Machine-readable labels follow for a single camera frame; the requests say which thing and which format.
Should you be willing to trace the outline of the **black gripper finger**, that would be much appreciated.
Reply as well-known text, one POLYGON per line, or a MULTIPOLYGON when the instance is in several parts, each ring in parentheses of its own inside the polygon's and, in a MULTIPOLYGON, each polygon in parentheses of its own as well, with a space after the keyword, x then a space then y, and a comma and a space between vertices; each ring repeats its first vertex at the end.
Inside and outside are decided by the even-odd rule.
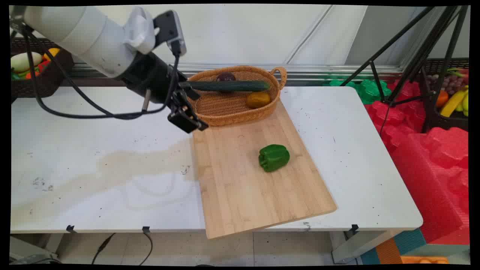
POLYGON ((177 89, 173 91, 169 108, 168 121, 184 132, 189 134, 195 130, 204 131, 209 128, 209 125, 195 114, 183 90, 177 89))
POLYGON ((196 101, 201 97, 201 95, 194 90, 194 88, 191 86, 190 82, 188 81, 179 82, 179 88, 181 88, 185 92, 187 97, 189 97, 194 101, 196 101))

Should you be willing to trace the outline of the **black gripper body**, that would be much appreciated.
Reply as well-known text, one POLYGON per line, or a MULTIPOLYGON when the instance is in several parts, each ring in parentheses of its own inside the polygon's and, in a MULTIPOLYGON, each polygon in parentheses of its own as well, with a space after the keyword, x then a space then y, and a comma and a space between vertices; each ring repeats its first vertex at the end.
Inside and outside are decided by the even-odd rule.
POLYGON ((170 105, 170 101, 187 105, 185 91, 179 87, 187 77, 178 71, 179 53, 174 53, 174 58, 174 65, 168 65, 153 52, 147 55, 137 53, 119 80, 144 99, 143 105, 150 102, 170 105))

